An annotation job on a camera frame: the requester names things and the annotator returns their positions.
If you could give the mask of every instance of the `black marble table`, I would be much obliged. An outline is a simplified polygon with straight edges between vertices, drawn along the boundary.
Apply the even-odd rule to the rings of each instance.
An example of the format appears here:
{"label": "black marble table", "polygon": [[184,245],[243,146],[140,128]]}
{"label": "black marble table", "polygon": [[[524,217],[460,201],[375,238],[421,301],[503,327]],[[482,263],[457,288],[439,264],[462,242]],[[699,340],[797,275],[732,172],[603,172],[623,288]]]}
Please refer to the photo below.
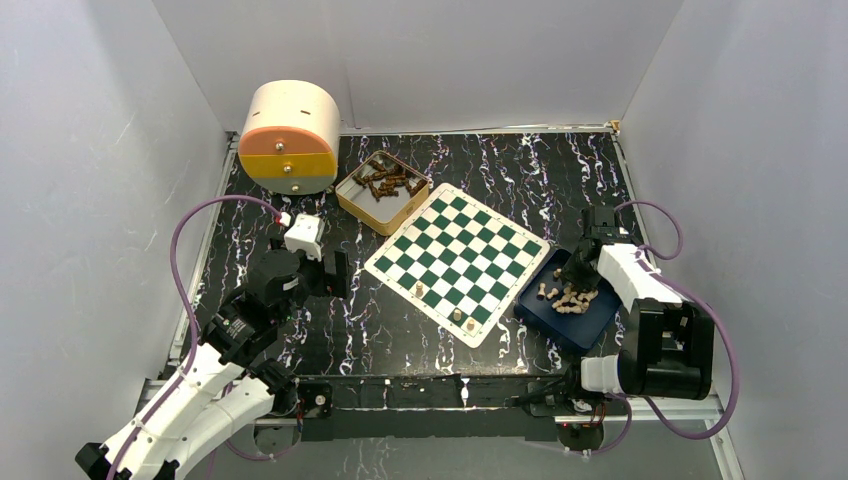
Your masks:
{"label": "black marble table", "polygon": [[[581,208],[629,199],[613,142],[604,132],[343,137],[337,181],[372,152],[386,150],[431,176],[436,186],[447,182],[462,188],[552,245],[570,250],[581,233]],[[266,358],[277,357],[299,376],[352,380],[459,375],[515,382],[556,375],[574,360],[513,318],[511,309],[480,347],[456,340],[363,269],[386,239],[342,210],[333,194],[272,196],[238,161],[226,193],[263,198],[292,215],[319,215],[327,224],[327,252],[342,247],[350,256],[350,297],[310,299],[283,329],[283,339],[266,351]],[[633,212],[623,218],[640,236]],[[201,324],[243,279],[276,230],[259,206],[223,204],[198,291]],[[622,328],[618,319],[611,322],[590,355],[614,353]]]}

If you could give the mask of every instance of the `chessboard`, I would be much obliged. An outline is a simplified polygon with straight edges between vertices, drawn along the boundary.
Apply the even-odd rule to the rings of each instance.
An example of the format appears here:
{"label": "chessboard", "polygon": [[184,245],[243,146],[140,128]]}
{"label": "chessboard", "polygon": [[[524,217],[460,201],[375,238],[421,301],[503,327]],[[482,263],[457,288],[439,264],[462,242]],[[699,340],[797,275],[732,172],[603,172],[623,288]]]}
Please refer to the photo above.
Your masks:
{"label": "chessboard", "polygon": [[545,240],[442,184],[365,270],[474,348],[549,250]]}

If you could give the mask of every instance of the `white wall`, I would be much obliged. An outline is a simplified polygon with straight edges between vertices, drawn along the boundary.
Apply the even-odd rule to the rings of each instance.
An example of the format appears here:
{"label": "white wall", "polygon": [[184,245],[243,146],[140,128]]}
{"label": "white wall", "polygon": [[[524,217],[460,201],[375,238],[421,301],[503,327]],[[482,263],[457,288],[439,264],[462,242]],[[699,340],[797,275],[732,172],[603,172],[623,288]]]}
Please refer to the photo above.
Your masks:
{"label": "white wall", "polygon": [[[666,273],[740,351],[730,431],[751,479],[848,468],[846,46],[845,2],[686,0],[622,124],[636,195],[687,234]],[[649,231],[673,248],[665,224]]]}
{"label": "white wall", "polygon": [[682,0],[154,0],[218,119],[308,80],[347,128],[621,118]]}
{"label": "white wall", "polygon": [[0,476],[84,478],[164,364],[225,138],[149,0],[0,3]]}

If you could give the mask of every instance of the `gray floor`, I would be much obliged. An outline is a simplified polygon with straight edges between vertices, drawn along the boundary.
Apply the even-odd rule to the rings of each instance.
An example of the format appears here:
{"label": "gray floor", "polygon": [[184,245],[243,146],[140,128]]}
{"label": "gray floor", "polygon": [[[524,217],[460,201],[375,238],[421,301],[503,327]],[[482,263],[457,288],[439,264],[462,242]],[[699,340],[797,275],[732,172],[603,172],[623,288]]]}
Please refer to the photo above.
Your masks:
{"label": "gray floor", "polygon": [[[702,423],[681,424],[703,429]],[[608,424],[607,438],[617,435],[620,427]],[[239,432],[234,439],[246,448],[251,432]],[[615,450],[589,462],[564,457],[555,444],[517,438],[384,438],[304,443],[274,463],[243,460],[221,447],[208,476],[207,467],[208,458],[188,479],[721,478],[709,441],[681,439],[658,422],[634,423]]]}

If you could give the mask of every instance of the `green square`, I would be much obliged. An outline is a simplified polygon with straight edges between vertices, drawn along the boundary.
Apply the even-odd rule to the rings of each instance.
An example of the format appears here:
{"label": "green square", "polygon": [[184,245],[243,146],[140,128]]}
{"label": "green square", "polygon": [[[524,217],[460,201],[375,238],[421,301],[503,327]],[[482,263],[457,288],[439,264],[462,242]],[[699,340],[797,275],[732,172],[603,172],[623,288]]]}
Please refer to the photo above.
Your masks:
{"label": "green square", "polygon": [[475,258],[477,258],[477,252],[471,250],[470,248],[466,248],[462,251],[462,253],[459,254],[459,256],[467,260],[468,263],[471,263],[474,261]]}
{"label": "green square", "polygon": [[421,275],[421,283],[423,283],[424,285],[427,285],[428,287],[432,287],[433,285],[435,285],[436,280],[438,280],[438,279],[439,279],[439,277],[437,277],[435,273],[433,273],[429,270],[424,272],[424,275]]}
{"label": "green square", "polygon": [[418,217],[415,219],[414,222],[412,222],[412,225],[423,232],[427,229],[427,227],[430,226],[430,222],[428,222],[427,219],[424,217]]}
{"label": "green square", "polygon": [[486,227],[483,227],[483,230],[480,230],[480,233],[477,234],[477,237],[484,242],[488,242],[489,240],[495,238],[495,232],[489,230]]}
{"label": "green square", "polygon": [[459,305],[459,302],[462,301],[462,297],[464,296],[465,295],[463,295],[462,292],[451,287],[451,289],[448,290],[448,293],[445,295],[445,300],[451,302],[454,305]]}
{"label": "green square", "polygon": [[400,249],[401,252],[405,252],[410,245],[412,245],[412,240],[406,237],[400,237],[395,242],[395,246]]}
{"label": "green square", "polygon": [[439,234],[438,237],[436,237],[436,241],[447,247],[448,245],[450,245],[450,242],[453,241],[453,237],[451,237],[445,232],[442,232]]}
{"label": "green square", "polygon": [[439,296],[439,294],[437,294],[436,292],[430,290],[424,295],[424,298],[422,300],[424,300],[424,303],[429,305],[430,308],[436,308],[436,305],[438,305],[439,302],[442,301],[442,297]]}
{"label": "green square", "polygon": [[503,274],[503,268],[493,263],[486,269],[486,273],[488,273],[490,277],[497,279],[500,278],[501,274]]}
{"label": "green square", "polygon": [[415,239],[415,244],[421,248],[427,248],[430,246],[431,243],[433,243],[433,239],[430,238],[430,235],[427,235],[426,233],[422,233],[418,236],[418,238]]}
{"label": "green square", "polygon": [[506,267],[506,271],[513,277],[518,278],[522,273],[524,273],[524,267],[522,267],[518,262],[512,262],[508,267]]}
{"label": "green square", "polygon": [[508,256],[509,258],[515,258],[515,256],[518,255],[518,252],[520,252],[520,251],[521,251],[521,249],[519,249],[518,247],[516,247],[515,245],[513,245],[511,243],[508,243],[501,250],[501,253]]}
{"label": "green square", "polygon": [[415,285],[415,282],[416,282],[415,277],[413,277],[412,275],[410,275],[408,273],[404,273],[403,275],[401,275],[400,280],[398,280],[398,283],[400,284],[400,286],[402,286],[403,288],[405,288],[407,290],[412,288],[412,286]]}
{"label": "green square", "polygon": [[406,270],[411,267],[413,263],[415,263],[415,260],[413,260],[412,257],[404,253],[400,256],[400,258],[398,258],[398,261],[395,263],[397,263],[400,268]]}
{"label": "green square", "polygon": [[466,215],[464,213],[460,213],[459,215],[456,216],[456,218],[453,219],[453,223],[459,225],[460,227],[464,227],[464,226],[468,225],[468,222],[470,222],[470,221],[471,221],[471,219],[468,218],[468,215]]}
{"label": "green square", "polygon": [[418,263],[420,263],[421,265],[424,265],[425,267],[428,267],[428,268],[435,261],[436,261],[436,257],[434,257],[433,254],[429,253],[429,252],[424,252],[424,253],[421,254],[420,257],[418,257]]}
{"label": "green square", "polygon": [[536,255],[540,251],[542,251],[541,245],[533,242],[527,242],[524,244],[524,251],[529,253],[530,255]]}
{"label": "green square", "polygon": [[379,260],[374,262],[374,266],[377,267],[377,270],[386,273],[386,271],[391,268],[392,261],[386,257],[380,257]]}
{"label": "green square", "polygon": [[455,284],[456,281],[459,280],[459,277],[459,273],[457,273],[457,271],[452,268],[448,268],[445,273],[442,274],[442,280],[448,282],[451,285]]}
{"label": "green square", "polygon": [[486,310],[485,308],[483,308],[479,305],[477,306],[477,308],[474,309],[474,313],[471,314],[471,317],[474,320],[477,320],[478,322],[485,322],[491,316],[492,316],[492,312]]}
{"label": "green square", "polygon": [[466,205],[468,205],[468,202],[459,197],[456,197],[451,201],[451,207],[457,210],[462,210]]}
{"label": "green square", "polygon": [[445,208],[447,208],[447,206],[448,206],[448,204],[445,203],[445,201],[442,200],[441,198],[437,198],[436,200],[433,201],[433,203],[430,204],[430,208],[432,208],[433,210],[435,210],[439,213],[444,212]]}
{"label": "green square", "polygon": [[448,220],[447,217],[443,217],[443,216],[439,215],[435,220],[433,220],[433,225],[444,230],[445,227],[450,225],[450,220]]}
{"label": "green square", "polygon": [[491,219],[492,216],[482,210],[477,212],[477,215],[474,215],[474,220],[476,220],[480,225],[485,225]]}
{"label": "green square", "polygon": [[498,231],[498,235],[500,235],[501,237],[503,237],[503,238],[504,238],[504,240],[509,240],[509,239],[511,239],[512,237],[514,237],[514,236],[515,236],[515,230],[513,230],[513,229],[511,229],[511,228],[507,227],[506,225],[504,225],[504,226],[503,226],[503,227],[501,227],[501,229]]}
{"label": "green square", "polygon": [[468,291],[468,298],[474,300],[475,302],[483,300],[483,297],[485,296],[486,292],[484,292],[483,289],[478,287],[477,285],[474,285],[473,287],[471,287],[471,290]]}
{"label": "green square", "polygon": [[457,254],[455,254],[455,253],[451,252],[451,251],[450,251],[450,250],[448,250],[448,249],[445,249],[445,251],[444,251],[444,252],[442,252],[442,254],[441,254],[441,255],[439,255],[439,260],[441,260],[442,262],[444,262],[444,263],[445,263],[445,265],[452,265],[452,264],[453,264],[453,261],[454,261],[454,260],[456,260],[456,257],[457,257],[457,256],[458,256]]}
{"label": "green square", "polygon": [[465,270],[465,273],[462,274],[462,276],[471,280],[472,282],[476,282],[477,279],[480,278],[480,275],[483,275],[483,272],[474,265],[469,265],[468,269]]}
{"label": "green square", "polygon": [[480,252],[480,255],[483,255],[483,258],[485,258],[486,260],[494,260],[495,257],[498,256],[498,251],[495,250],[495,248],[491,245],[486,245],[485,247],[483,247],[483,251]]}
{"label": "green square", "polygon": [[506,298],[507,292],[509,292],[509,289],[506,288],[506,285],[500,282],[495,282],[495,284],[492,285],[492,288],[489,289],[489,293],[491,293],[492,296],[497,298],[498,300],[503,300],[504,298]]}
{"label": "green square", "polygon": [[464,243],[465,245],[468,245],[469,243],[471,243],[471,240],[474,240],[474,235],[472,235],[471,232],[469,232],[468,230],[463,230],[459,232],[459,235],[456,236],[456,239]]}

